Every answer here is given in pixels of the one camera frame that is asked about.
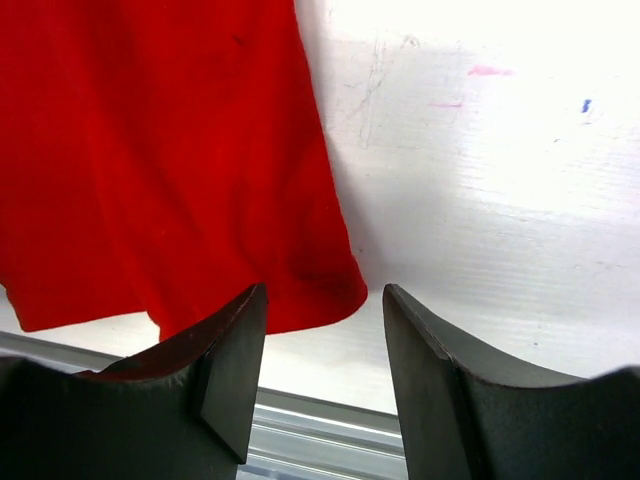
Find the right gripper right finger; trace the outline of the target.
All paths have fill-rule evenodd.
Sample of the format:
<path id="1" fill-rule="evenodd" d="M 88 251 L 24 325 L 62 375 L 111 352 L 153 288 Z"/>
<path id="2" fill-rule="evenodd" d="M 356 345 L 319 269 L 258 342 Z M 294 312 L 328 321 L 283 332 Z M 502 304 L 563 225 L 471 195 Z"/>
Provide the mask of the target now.
<path id="1" fill-rule="evenodd" d="M 583 379 L 501 351 L 407 291 L 383 291 L 412 479 L 635 479 L 639 370 Z"/>

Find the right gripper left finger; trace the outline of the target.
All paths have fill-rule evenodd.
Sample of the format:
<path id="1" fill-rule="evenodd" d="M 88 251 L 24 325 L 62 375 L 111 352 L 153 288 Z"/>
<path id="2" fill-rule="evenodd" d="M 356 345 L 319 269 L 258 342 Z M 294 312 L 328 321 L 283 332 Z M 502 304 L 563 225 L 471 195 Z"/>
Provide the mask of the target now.
<path id="1" fill-rule="evenodd" d="M 267 292 L 102 371 L 1 360 L 5 479 L 232 479 L 248 456 Z"/>

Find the red t shirt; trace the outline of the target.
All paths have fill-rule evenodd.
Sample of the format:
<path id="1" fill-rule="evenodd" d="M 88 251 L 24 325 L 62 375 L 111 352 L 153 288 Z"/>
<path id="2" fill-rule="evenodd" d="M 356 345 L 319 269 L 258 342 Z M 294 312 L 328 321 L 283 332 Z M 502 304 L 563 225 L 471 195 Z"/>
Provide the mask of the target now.
<path id="1" fill-rule="evenodd" d="M 1 283 L 20 327 L 169 338 L 254 284 L 271 334 L 368 289 L 291 1 L 5 1 Z"/>

